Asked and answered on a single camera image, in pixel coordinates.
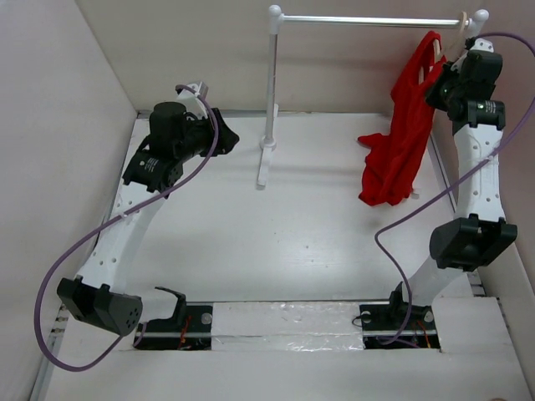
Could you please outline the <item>beige wooden hanger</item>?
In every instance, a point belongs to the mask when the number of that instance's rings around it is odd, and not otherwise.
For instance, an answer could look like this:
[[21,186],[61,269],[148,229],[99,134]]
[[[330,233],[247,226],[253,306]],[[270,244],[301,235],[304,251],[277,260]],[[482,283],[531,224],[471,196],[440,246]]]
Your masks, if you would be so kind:
[[433,41],[433,61],[438,63],[450,53],[459,54],[458,48],[462,45],[465,37],[466,25],[469,23],[465,11],[459,14],[459,26],[455,33],[448,34],[445,39]]

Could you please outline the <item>red t shirt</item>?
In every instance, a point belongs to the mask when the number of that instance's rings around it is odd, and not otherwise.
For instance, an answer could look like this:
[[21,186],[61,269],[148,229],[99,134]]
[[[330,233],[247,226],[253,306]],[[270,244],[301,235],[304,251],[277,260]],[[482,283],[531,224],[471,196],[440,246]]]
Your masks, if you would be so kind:
[[396,80],[390,97],[394,112],[390,132],[362,135],[357,141],[369,148],[359,198],[369,206],[396,206],[408,198],[431,133],[435,110],[425,101],[445,58],[435,60],[441,36],[434,31],[421,39]]

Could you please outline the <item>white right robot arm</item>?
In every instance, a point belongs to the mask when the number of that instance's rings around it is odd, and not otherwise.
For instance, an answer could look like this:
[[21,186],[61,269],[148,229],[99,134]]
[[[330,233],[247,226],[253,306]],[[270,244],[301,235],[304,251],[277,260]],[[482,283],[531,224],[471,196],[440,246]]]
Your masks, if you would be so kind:
[[430,255],[403,285],[403,299],[386,308],[393,327],[414,322],[415,307],[430,307],[462,273],[491,264],[517,238],[517,227],[507,222],[500,196],[497,149],[505,127],[505,105],[492,100],[492,94],[501,71],[501,55],[469,50],[443,65],[426,94],[426,103],[446,112],[452,124],[458,199],[453,220],[431,233]]

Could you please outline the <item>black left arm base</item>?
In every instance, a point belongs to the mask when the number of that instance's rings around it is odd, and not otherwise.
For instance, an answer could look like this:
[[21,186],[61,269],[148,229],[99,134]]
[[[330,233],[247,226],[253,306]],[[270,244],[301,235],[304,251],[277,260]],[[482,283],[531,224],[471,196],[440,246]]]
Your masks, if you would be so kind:
[[189,303],[181,292],[165,287],[155,289],[176,298],[173,313],[168,318],[139,323],[133,348],[142,351],[211,350],[213,304]]

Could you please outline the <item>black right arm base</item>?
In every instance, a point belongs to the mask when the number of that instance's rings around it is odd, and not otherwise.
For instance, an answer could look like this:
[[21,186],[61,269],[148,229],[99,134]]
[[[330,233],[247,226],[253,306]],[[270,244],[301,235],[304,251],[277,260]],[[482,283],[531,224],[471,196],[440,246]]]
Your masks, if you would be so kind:
[[365,349],[439,349],[431,307],[412,306],[407,312],[401,282],[387,301],[360,304],[352,324],[361,329]]

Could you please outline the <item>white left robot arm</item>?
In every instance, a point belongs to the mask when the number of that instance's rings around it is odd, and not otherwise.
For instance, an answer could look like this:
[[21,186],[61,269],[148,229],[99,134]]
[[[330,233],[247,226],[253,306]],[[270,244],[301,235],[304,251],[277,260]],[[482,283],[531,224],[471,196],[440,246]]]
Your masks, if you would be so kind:
[[120,220],[99,234],[86,263],[73,279],[62,279],[57,294],[78,321],[121,337],[136,329],[143,310],[139,296],[126,292],[127,272],[146,230],[183,165],[200,156],[225,155],[238,143],[219,109],[200,118],[183,103],[157,104],[142,140],[122,175],[114,213]]

